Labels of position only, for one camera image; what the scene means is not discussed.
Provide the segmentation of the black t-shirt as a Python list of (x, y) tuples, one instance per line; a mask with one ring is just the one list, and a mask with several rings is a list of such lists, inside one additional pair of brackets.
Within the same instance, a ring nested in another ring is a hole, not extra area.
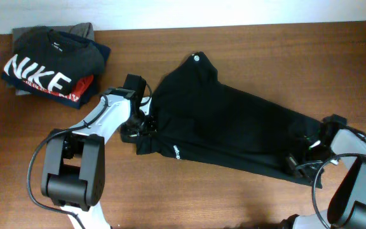
[(144, 123), (121, 126), (139, 155), (159, 153), (310, 185), (308, 146), (314, 118), (222, 84), (203, 52), (167, 74), (152, 94)]

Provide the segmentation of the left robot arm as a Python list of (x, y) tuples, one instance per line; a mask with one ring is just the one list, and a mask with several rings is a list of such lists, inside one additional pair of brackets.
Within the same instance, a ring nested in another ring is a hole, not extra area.
[(149, 112), (146, 85), (109, 88), (79, 123), (55, 129), (35, 149), (45, 148), (41, 194), (45, 209), (70, 218), (74, 228), (110, 228), (100, 199), (105, 186), (105, 145), (120, 128), (139, 132)]

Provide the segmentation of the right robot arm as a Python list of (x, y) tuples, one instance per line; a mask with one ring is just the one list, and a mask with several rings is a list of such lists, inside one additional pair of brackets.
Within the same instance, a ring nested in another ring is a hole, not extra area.
[[(314, 214), (293, 215), (279, 223), (278, 228), (366, 228), (366, 133), (348, 126), (342, 116), (333, 114), (322, 120), (312, 147), (327, 149), (322, 160), (296, 165), (295, 169), (316, 171), (311, 183)], [(335, 191), (329, 206), (319, 211), (316, 185), (324, 168), (342, 162), (348, 172)]]

